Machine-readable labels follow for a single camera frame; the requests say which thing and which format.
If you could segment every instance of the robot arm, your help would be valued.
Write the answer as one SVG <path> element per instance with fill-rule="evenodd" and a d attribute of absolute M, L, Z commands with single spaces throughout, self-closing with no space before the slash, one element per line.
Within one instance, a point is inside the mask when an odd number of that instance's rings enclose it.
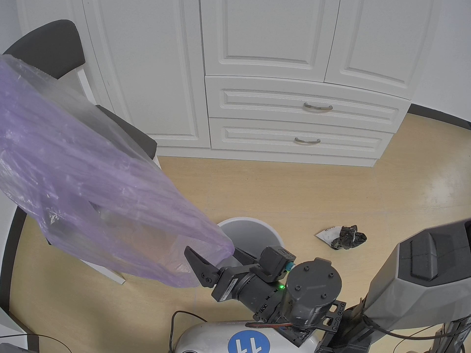
<path fill-rule="evenodd" d="M 187 247 L 185 256 L 203 286 L 222 302 L 237 299 L 292 344 L 325 331 L 316 352 L 368 352 L 388 331 L 447 323 L 432 352 L 454 353 L 471 327 L 471 220 L 425 229 L 396 246 L 360 304 L 338 301 L 341 279 L 327 260 L 292 268 L 295 256 L 267 247 L 260 259 L 236 250 L 244 264 L 218 270 Z M 286 285 L 279 282 L 286 274 Z"/>

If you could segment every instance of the purple plastic bag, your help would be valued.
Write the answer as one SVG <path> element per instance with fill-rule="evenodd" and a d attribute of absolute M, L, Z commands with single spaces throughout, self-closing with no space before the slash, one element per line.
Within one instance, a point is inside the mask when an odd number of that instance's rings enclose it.
<path fill-rule="evenodd" d="M 0 189 L 63 251 L 184 288 L 187 245 L 217 264 L 232 241 L 79 93 L 0 56 Z"/>

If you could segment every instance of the metal handle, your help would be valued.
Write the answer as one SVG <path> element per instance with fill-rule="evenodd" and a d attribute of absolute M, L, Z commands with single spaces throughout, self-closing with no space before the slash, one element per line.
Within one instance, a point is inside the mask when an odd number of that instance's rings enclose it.
<path fill-rule="evenodd" d="M 303 106 L 307 109 L 311 109 L 311 110 L 322 110 L 322 111 L 330 111 L 333 109 L 332 106 L 329 106 L 329 107 L 317 107 L 317 106 L 311 106 L 310 104 L 308 104 L 307 102 L 304 102 Z"/>
<path fill-rule="evenodd" d="M 294 140 L 300 144 L 319 144 L 321 142 L 320 138 L 318 138 L 315 141 L 304 141 L 304 140 L 301 140 L 300 138 L 294 138 Z"/>

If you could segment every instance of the blue circular logo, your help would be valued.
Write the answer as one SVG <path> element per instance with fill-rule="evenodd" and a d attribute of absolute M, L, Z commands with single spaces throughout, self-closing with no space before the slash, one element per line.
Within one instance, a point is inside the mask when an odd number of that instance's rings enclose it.
<path fill-rule="evenodd" d="M 263 333 L 249 329 L 232 336 L 227 350 L 229 353 L 268 353 L 270 342 Z"/>

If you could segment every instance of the wooden floor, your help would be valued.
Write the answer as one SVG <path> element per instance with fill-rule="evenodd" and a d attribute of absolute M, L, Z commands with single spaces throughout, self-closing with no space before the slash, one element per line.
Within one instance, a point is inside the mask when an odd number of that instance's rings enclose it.
<path fill-rule="evenodd" d="M 259 218 L 280 233 L 298 263 L 316 256 L 331 260 L 342 277 L 339 299 L 348 306 L 365 296 L 399 241 L 423 228 L 471 217 L 471 131 L 415 115 L 407 115 L 374 168 L 159 159 L 178 189 L 214 222 Z M 368 236 L 357 249 L 333 251 L 315 237 L 322 229 L 353 224 Z M 177 309 L 210 321 L 251 318 L 236 301 L 216 303 L 207 289 L 173 289 L 124 277 L 126 283 L 118 285 L 49 246 L 27 219 L 11 311 L 34 332 L 64 341 L 74 353 L 167 353 L 170 317 Z M 189 316 L 177 318 L 177 335 L 192 322 Z M 391 353 L 398 341 L 385 337 L 370 352 Z M 423 352 L 429 346 L 404 342 L 396 352 Z M 46 339 L 41 348 L 66 351 Z"/>

